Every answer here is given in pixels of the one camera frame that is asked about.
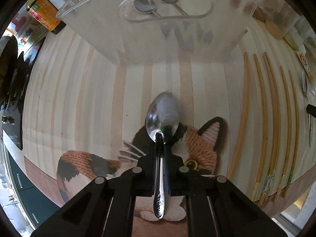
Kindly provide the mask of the wooden chopstick four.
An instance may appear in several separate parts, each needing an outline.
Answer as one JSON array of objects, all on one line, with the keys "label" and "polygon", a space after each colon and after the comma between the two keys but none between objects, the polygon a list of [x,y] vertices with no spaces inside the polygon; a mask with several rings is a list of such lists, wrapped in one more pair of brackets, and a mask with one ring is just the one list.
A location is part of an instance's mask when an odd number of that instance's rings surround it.
[{"label": "wooden chopstick four", "polygon": [[268,73],[268,80],[272,99],[272,114],[273,114],[273,139],[272,139],[272,152],[271,159],[269,162],[268,174],[267,174],[267,184],[262,191],[261,197],[264,203],[268,199],[269,190],[273,182],[274,173],[277,165],[278,151],[279,151],[279,137],[280,137],[280,100],[278,94],[278,87],[276,83],[276,77],[274,70],[269,59],[268,53],[265,51],[263,53],[263,58],[265,66]]}]

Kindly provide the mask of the round steel spoon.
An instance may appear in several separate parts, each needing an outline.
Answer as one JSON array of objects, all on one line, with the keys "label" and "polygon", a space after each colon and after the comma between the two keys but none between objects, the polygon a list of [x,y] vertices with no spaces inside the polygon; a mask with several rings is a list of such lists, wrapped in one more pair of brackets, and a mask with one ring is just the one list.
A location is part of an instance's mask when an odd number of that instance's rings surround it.
[{"label": "round steel spoon", "polygon": [[172,4],[182,15],[188,16],[188,14],[177,4],[179,0],[160,0],[164,3]]}]

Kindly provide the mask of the wooden chopstick one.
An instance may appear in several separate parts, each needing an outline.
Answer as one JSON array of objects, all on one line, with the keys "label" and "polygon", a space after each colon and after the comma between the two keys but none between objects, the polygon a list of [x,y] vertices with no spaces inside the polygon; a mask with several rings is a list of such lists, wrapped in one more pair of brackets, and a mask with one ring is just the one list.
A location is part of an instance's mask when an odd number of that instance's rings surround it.
[{"label": "wooden chopstick one", "polygon": [[242,148],[243,148],[246,128],[247,128],[249,104],[250,104],[250,84],[248,80],[249,71],[250,71],[249,70],[250,62],[249,62],[247,52],[244,52],[243,58],[244,58],[244,91],[243,91],[242,113],[241,113],[238,136],[237,136],[237,143],[233,152],[232,162],[227,174],[227,177],[229,180],[234,179],[238,163],[241,159]]}]

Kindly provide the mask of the small seasoning packet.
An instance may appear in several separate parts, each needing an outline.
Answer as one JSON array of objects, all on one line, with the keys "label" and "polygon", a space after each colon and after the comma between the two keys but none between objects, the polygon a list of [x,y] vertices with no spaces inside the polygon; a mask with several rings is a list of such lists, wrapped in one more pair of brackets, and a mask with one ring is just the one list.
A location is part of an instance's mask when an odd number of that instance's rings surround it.
[{"label": "small seasoning packet", "polygon": [[313,77],[312,72],[310,70],[310,67],[309,67],[309,64],[308,64],[308,61],[306,59],[305,54],[302,51],[300,51],[300,50],[297,51],[296,54],[297,54],[297,56],[298,56],[298,58],[299,58],[299,60],[300,60],[300,62],[302,64],[302,66],[303,66],[303,68],[305,70],[305,73],[307,74],[310,82],[313,82],[314,81],[314,77]]}]

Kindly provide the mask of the striped cat table mat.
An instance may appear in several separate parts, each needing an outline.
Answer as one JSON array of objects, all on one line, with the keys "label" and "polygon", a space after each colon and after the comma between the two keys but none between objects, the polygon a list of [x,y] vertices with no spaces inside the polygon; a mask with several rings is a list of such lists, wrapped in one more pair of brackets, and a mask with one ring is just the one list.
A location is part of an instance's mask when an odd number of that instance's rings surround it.
[{"label": "striped cat table mat", "polygon": [[272,152],[273,114],[263,53],[268,53],[280,100],[280,144],[268,199],[269,216],[284,211],[315,182],[315,142],[308,143],[302,66],[288,44],[252,20],[224,63],[118,67],[80,35],[65,28],[48,35],[34,64],[23,114],[26,175],[62,206],[99,170],[114,177],[148,152],[147,109],[161,92],[181,103],[180,134],[173,152],[200,173],[229,171],[242,113],[244,52],[250,104],[241,159],[233,183],[260,199]]}]

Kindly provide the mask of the teal cabinet drawers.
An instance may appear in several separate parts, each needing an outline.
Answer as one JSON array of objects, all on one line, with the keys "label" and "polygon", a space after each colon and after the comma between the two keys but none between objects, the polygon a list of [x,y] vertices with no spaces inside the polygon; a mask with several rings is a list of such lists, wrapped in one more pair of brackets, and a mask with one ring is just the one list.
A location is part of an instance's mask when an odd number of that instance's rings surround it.
[{"label": "teal cabinet drawers", "polygon": [[10,155],[6,146],[4,146],[4,156],[8,177],[12,182],[13,190],[17,194],[18,205],[22,208],[31,226],[36,229],[52,216],[59,209],[59,206],[31,183]]}]

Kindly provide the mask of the black induction cooktop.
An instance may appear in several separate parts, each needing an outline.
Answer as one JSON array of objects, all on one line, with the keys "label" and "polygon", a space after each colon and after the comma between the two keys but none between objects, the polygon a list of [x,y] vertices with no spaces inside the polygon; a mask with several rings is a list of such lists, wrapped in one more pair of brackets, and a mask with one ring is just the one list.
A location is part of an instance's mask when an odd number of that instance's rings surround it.
[{"label": "black induction cooktop", "polygon": [[21,53],[13,71],[8,95],[2,105],[2,128],[11,141],[23,149],[23,110],[31,72],[46,37],[37,41],[27,53]]}]

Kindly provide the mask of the clear plastic organizer bin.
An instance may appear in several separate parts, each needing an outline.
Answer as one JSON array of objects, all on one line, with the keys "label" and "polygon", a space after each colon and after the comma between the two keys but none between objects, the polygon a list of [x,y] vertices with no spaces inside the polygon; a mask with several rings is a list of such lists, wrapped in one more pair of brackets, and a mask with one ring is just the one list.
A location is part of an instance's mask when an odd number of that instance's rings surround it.
[{"label": "clear plastic organizer bin", "polygon": [[256,0],[152,0],[161,17],[138,11],[134,0],[67,0],[64,21],[105,58],[118,66],[146,63],[210,63],[225,60],[256,9]]}]

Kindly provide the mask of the soy sauce bottle orange label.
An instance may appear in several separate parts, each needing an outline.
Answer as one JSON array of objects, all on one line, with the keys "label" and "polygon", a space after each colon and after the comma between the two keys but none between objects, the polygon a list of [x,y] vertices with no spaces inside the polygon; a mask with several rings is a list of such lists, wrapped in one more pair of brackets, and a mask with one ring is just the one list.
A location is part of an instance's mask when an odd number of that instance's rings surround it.
[{"label": "soy sauce bottle orange label", "polygon": [[66,23],[56,17],[58,9],[49,0],[28,0],[25,10],[53,34],[58,34],[66,26]]}]

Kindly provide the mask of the colourful wall stickers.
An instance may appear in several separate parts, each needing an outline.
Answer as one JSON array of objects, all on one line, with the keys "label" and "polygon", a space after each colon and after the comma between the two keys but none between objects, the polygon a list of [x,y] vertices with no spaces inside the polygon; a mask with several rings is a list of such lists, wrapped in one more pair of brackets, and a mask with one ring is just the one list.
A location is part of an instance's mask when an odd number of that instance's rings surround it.
[{"label": "colourful wall stickers", "polygon": [[47,30],[28,12],[18,12],[11,20],[3,36],[14,36],[17,40],[18,48],[31,44]]}]

